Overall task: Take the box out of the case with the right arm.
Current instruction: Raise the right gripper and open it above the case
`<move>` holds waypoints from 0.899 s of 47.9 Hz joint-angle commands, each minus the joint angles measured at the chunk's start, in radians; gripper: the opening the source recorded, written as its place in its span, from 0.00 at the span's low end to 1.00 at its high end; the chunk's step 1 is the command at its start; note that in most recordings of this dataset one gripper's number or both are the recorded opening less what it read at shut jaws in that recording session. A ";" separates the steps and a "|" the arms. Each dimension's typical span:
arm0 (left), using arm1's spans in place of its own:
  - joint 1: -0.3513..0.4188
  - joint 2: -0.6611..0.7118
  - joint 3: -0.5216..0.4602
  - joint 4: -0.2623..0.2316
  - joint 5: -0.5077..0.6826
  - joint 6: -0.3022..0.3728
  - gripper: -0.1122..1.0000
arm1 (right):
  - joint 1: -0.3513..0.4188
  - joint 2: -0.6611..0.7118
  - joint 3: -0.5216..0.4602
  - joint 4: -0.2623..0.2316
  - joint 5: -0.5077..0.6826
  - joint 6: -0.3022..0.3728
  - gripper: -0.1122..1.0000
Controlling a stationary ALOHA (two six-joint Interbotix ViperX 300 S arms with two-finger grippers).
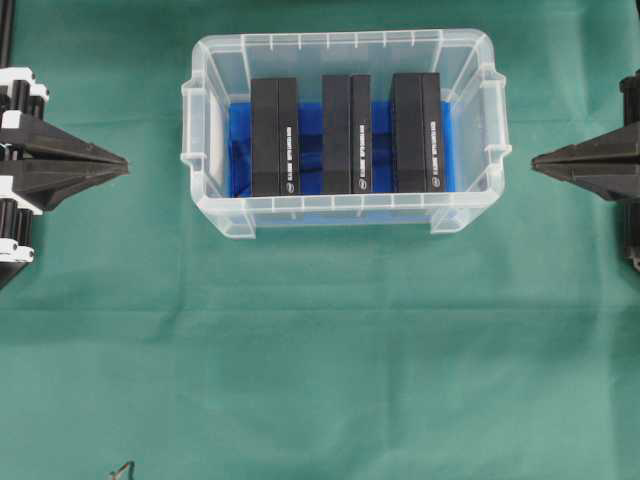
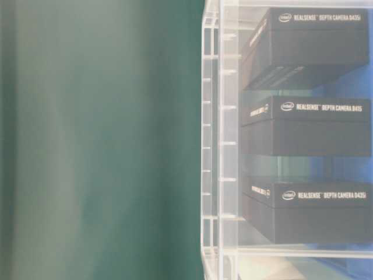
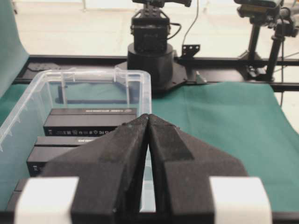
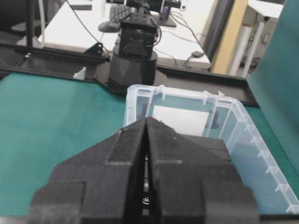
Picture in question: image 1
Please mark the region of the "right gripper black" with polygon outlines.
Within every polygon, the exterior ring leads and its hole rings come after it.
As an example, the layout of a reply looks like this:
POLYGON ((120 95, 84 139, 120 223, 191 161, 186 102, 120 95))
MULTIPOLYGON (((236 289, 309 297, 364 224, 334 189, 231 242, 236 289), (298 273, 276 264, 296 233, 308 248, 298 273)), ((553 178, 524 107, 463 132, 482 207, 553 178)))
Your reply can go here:
MULTIPOLYGON (((607 201, 639 198, 639 71, 620 81, 624 127, 532 160, 534 171, 569 182, 607 201), (612 164, 595 162, 617 162, 612 164)), ((639 271, 639 201, 623 208, 623 253, 639 271)))

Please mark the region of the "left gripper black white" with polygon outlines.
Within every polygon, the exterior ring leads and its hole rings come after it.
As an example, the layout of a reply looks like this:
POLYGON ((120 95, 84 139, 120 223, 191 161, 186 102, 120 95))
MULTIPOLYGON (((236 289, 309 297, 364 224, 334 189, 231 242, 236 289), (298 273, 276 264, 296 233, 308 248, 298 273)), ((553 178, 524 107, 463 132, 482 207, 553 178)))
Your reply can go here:
POLYGON ((1 69, 1 143, 38 159, 90 161, 1 163, 1 288, 35 258, 35 216, 129 173, 123 157, 39 119, 48 101, 49 90, 31 69, 1 69))

